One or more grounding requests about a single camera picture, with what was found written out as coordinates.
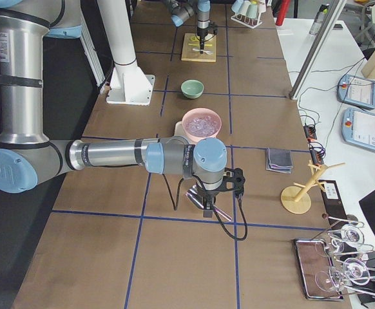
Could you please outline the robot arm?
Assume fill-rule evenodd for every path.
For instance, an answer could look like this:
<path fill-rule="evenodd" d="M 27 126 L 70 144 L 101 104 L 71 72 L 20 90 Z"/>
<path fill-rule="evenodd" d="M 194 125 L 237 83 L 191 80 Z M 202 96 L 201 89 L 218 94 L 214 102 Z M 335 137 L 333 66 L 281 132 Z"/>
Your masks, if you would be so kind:
<path fill-rule="evenodd" d="M 210 26 L 210 1 L 186 1 L 180 3 L 176 0 L 161 0 L 162 4 L 171 14 L 171 20 L 176 27 L 182 26 L 190 17 L 197 18 L 197 36 L 199 39 L 199 52 L 204 52 L 206 36 Z"/>
<path fill-rule="evenodd" d="M 143 1 L 131 18 L 141 66 L 157 76 L 149 106 L 122 106 L 97 100 L 94 79 L 81 42 L 44 40 L 44 130 L 54 139 L 150 138 L 167 136 L 189 109 L 209 108 L 227 117 L 224 81 L 219 57 L 214 64 L 180 61 L 177 51 L 183 32 L 175 28 L 164 7 Z M 141 167 L 89 168 L 68 173 L 19 194 L 0 191 L 0 222 L 29 225 L 52 209 L 79 212 L 139 214 L 148 174 Z"/>

